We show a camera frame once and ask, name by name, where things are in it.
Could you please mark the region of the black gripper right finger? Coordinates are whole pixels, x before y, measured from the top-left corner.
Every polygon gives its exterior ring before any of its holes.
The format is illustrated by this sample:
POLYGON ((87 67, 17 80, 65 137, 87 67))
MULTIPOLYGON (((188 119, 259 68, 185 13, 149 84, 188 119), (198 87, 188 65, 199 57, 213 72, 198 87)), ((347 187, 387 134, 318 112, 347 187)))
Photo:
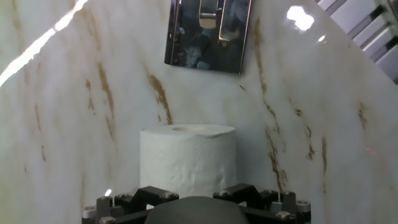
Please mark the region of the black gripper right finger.
POLYGON ((248 224, 311 224, 311 203, 298 200, 296 193, 257 189, 237 184, 213 193, 214 199, 234 203, 248 224))

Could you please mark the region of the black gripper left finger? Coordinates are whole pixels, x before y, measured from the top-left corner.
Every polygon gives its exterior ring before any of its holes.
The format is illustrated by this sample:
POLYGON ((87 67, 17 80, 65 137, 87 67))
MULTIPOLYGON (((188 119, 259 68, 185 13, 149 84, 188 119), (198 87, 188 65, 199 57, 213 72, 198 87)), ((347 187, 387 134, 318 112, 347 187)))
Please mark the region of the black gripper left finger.
POLYGON ((82 224, 144 224, 153 207, 179 199, 179 194, 153 186, 139 188, 134 194, 105 195, 82 211, 82 224))

